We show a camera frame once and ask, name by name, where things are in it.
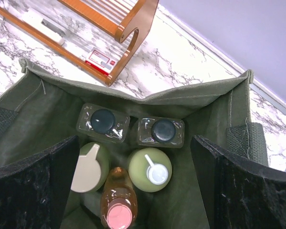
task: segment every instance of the marble countertop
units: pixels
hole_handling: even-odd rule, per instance
[[[17,15],[25,10],[19,2],[14,4],[13,0],[1,0],[0,4]],[[52,14],[52,19],[59,20],[59,13],[53,12],[55,13]],[[238,76],[232,69],[223,66],[215,55],[207,54],[194,38],[189,40],[173,29],[170,23],[164,20],[167,16],[165,11],[157,11],[148,37],[113,83],[112,88],[144,98],[174,87]],[[73,30],[81,34],[87,29],[79,19],[61,20],[69,21]],[[102,34],[96,31],[93,33],[92,42],[103,42],[101,36]],[[57,77],[102,85],[0,16],[0,95],[23,76],[18,63],[21,57],[30,59]],[[252,121],[264,126],[269,166],[284,171],[286,116],[252,90],[250,102]]]

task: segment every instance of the white marble surface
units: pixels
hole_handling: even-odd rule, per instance
[[[22,2],[23,0],[3,0],[0,5],[13,14],[19,15],[26,10]],[[203,49],[198,48],[197,46],[201,47],[198,41],[189,41],[172,29],[162,20],[165,18],[162,12],[157,11],[150,34],[112,88],[144,98],[173,87],[236,77],[232,74],[232,70],[219,64],[215,56],[208,55]],[[123,49],[123,46],[117,48],[112,43],[106,45],[108,38],[103,38],[101,32],[81,18],[65,15],[62,16],[56,9],[51,11],[49,17],[56,21],[64,21],[64,25],[73,31],[66,43],[68,49],[79,57],[83,57],[86,52],[74,45],[72,41],[75,39],[77,44],[84,42],[88,47],[93,44],[100,45],[104,52]],[[83,35],[86,38],[91,36],[91,42],[78,39]],[[21,57],[30,59],[58,77],[101,85],[0,16],[0,95],[22,77],[18,64]],[[252,121],[264,126],[269,165],[284,171],[286,168],[286,116],[254,91],[251,91],[250,96]]]

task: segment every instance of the black bottle cap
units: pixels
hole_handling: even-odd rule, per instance
[[[175,125],[168,119],[160,119],[152,126],[152,137],[160,143],[170,142],[176,135]]]
[[[104,135],[115,126],[115,117],[111,111],[100,109],[92,114],[90,122],[95,132]]]

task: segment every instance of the gray wall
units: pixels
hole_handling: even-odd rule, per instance
[[[286,0],[160,0],[286,102]]]

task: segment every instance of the bottle cap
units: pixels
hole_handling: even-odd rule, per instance
[[[149,163],[149,167],[147,168],[147,178],[152,182],[154,185],[162,185],[168,179],[168,170],[162,164],[155,164],[151,158],[145,154],[145,158]]]
[[[160,143],[170,142],[176,135],[175,125],[168,119],[160,119],[152,126],[152,137]]]
[[[96,160],[100,150],[99,144],[94,144],[86,155],[80,155],[76,164],[71,190],[88,192],[95,188],[101,180],[101,166]]]
[[[127,229],[133,220],[133,214],[123,198],[111,201],[108,208],[107,224],[110,229]]]
[[[110,110],[100,109],[92,114],[90,122],[95,132],[104,135],[114,127],[115,117]]]

